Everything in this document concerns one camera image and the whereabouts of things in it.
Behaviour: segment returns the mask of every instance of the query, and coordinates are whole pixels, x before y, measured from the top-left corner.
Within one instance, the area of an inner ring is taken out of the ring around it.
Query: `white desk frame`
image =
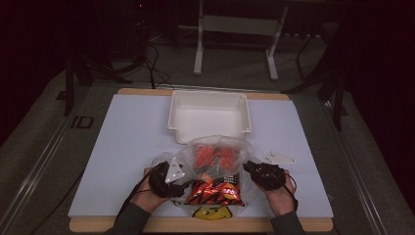
[[[265,50],[265,56],[271,80],[277,80],[278,73],[274,62],[274,52],[281,35],[287,12],[288,7],[285,6],[278,21],[211,16],[204,15],[204,0],[199,0],[198,48],[196,51],[194,74],[202,74],[204,30],[222,31],[272,36],[272,44]]]

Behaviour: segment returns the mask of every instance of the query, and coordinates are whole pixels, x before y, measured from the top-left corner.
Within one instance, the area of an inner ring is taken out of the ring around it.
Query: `dark background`
[[[175,24],[196,25],[198,1],[157,2],[160,11],[155,25],[160,30],[174,37]],[[212,2],[208,6],[212,11],[223,11],[218,1],[216,5]],[[245,7],[230,2],[226,6],[227,14],[273,16],[270,8],[250,11],[253,1],[244,1],[248,4]],[[63,28],[71,33],[80,50],[99,60],[107,59],[108,47],[117,47],[116,43],[109,46],[108,41],[98,39],[102,38],[98,35],[111,28],[100,26],[94,1],[68,3],[52,0],[0,2],[1,144],[47,83],[64,69],[68,44],[63,40]],[[415,187],[410,183],[415,178],[415,106],[412,104],[415,101],[412,91],[415,19],[411,14],[414,10],[413,4],[396,1],[365,9],[350,22],[353,25],[350,35],[341,42],[340,48],[348,50],[350,40],[358,42],[353,46],[346,89],[351,92],[402,194],[415,212]],[[321,8],[299,4],[290,9],[284,30],[304,35],[310,29],[309,19],[336,19],[336,11],[334,15],[333,12],[322,14]],[[127,17],[119,23],[130,24],[130,21]]]

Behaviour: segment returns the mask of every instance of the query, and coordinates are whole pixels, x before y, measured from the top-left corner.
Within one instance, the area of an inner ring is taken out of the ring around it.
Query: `person's left hand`
[[[144,175],[150,171],[150,167],[144,168]],[[146,212],[153,213],[161,204],[168,201],[168,198],[157,196],[150,187],[149,178],[146,178],[137,193],[131,200],[131,203],[137,205]]]

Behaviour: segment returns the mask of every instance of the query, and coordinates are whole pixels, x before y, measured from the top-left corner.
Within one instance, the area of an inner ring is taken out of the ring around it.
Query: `dark sleeve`
[[[129,204],[119,216],[114,227],[105,235],[137,235],[143,232],[149,220],[150,213],[142,210],[135,204]]]
[[[271,224],[276,235],[305,234],[299,218],[294,211],[272,218]]]

